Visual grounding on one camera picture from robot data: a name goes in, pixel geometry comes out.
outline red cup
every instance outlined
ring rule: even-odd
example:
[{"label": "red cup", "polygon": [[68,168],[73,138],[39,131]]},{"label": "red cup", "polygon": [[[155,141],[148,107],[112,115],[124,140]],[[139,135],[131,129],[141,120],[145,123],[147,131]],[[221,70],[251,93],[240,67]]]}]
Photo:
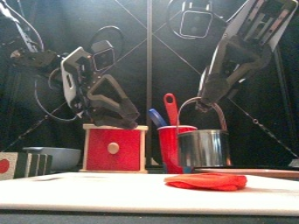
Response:
[{"label": "red cup", "polygon": [[179,152],[177,152],[177,133],[193,131],[197,128],[188,125],[176,126],[163,126],[157,129],[159,140],[160,140],[160,150],[163,156],[163,168],[165,173],[180,174],[191,172],[191,167],[179,166]]}]

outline pot handle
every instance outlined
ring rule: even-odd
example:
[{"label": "pot handle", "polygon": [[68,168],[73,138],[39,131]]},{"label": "pot handle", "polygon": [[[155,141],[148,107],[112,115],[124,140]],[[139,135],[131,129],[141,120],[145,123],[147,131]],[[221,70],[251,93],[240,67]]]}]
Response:
[{"label": "pot handle", "polygon": [[[196,102],[197,100],[200,99],[199,96],[191,98],[189,100],[187,100],[183,105],[180,106],[180,109],[179,109],[179,114],[177,114],[177,123],[180,121],[180,113],[181,113],[181,110],[184,108],[185,105],[191,104],[192,102]],[[224,114],[223,114],[223,111],[221,111],[221,108],[219,106],[217,103],[212,103],[212,108],[215,109],[215,111],[217,112],[217,115],[219,115],[219,124],[220,124],[220,129],[227,131],[228,130],[228,127],[227,127],[227,122],[225,122],[225,117],[224,117]]]}]

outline red handle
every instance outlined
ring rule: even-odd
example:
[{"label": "red handle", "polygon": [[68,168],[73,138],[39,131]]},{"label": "red handle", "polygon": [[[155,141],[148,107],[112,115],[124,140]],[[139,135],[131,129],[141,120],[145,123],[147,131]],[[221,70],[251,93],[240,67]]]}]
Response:
[{"label": "red handle", "polygon": [[176,123],[177,123],[177,106],[176,106],[176,100],[175,100],[173,94],[164,95],[163,103],[165,106],[171,125],[176,125]]}]

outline blue handle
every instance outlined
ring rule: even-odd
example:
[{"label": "blue handle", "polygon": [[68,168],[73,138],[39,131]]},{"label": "blue handle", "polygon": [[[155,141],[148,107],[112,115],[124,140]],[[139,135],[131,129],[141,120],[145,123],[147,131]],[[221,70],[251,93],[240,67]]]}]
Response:
[{"label": "blue handle", "polygon": [[153,121],[153,124],[157,128],[161,128],[163,126],[167,126],[167,123],[165,123],[163,117],[160,116],[160,114],[157,113],[157,111],[153,108],[151,108],[148,110],[148,115],[149,115],[149,117]]}]

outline wooden box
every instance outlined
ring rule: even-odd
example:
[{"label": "wooden box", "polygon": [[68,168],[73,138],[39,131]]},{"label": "wooden box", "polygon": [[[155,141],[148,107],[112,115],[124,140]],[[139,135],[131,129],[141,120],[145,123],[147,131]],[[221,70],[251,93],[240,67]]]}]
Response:
[{"label": "wooden box", "polygon": [[84,124],[85,146],[81,172],[145,171],[147,126],[120,129]]}]

